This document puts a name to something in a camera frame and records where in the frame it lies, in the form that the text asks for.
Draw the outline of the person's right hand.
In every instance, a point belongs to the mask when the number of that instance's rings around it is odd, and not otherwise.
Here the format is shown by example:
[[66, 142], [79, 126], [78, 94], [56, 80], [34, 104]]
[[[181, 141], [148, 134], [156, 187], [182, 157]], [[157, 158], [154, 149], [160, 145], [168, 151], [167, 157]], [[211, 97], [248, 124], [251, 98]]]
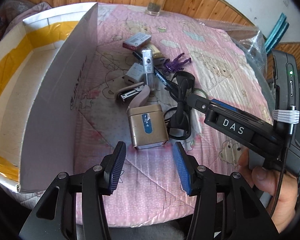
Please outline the person's right hand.
[[[248, 168], [249, 151], [246, 148], [238, 160], [238, 171], [248, 184], [256, 186], [259, 190], [275, 196], [279, 183], [280, 173], [278, 171], [266, 170], [262, 167]], [[290, 173], [283, 175], [279, 199], [272, 220], [278, 230], [282, 232], [295, 216], [295, 206], [298, 196], [298, 181]]]

